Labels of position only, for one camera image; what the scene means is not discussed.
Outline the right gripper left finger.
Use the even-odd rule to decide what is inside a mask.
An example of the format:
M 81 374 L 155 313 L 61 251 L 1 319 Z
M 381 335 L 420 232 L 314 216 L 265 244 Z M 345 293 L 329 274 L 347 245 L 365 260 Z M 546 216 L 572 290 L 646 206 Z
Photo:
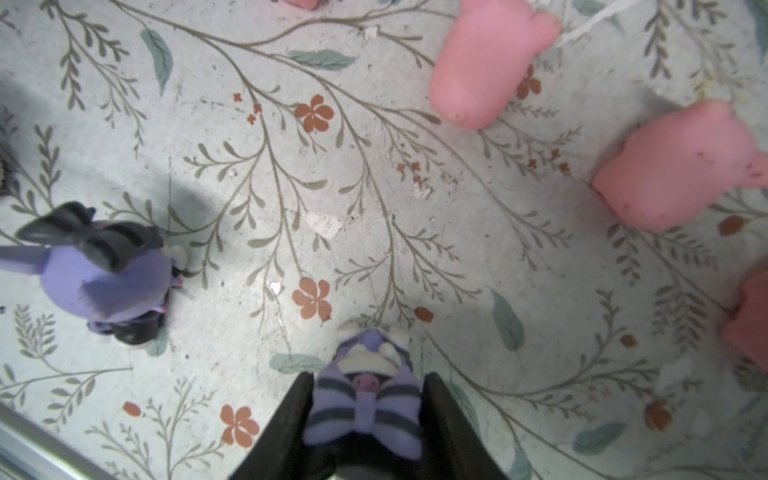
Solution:
M 229 476 L 232 480 L 323 479 L 324 471 L 312 472 L 309 450 L 302 441 L 311 408 L 314 375 L 300 373 L 260 439 Z

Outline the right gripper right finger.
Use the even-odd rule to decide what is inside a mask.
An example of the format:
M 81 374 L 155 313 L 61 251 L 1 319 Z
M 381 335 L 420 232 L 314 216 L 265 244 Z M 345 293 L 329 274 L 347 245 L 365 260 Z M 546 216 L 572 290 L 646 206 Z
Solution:
M 423 455 L 416 479 L 506 479 L 437 373 L 425 376 L 419 420 Z

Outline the purple striped toy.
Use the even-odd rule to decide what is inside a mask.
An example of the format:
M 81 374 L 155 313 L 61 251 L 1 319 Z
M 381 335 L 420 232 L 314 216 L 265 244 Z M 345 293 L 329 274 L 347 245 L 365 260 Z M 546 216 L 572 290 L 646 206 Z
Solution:
M 338 339 L 332 360 L 314 383 L 304 444 L 326 445 L 361 434 L 400 458 L 419 460 L 422 384 L 413 373 L 409 332 L 348 323 Z

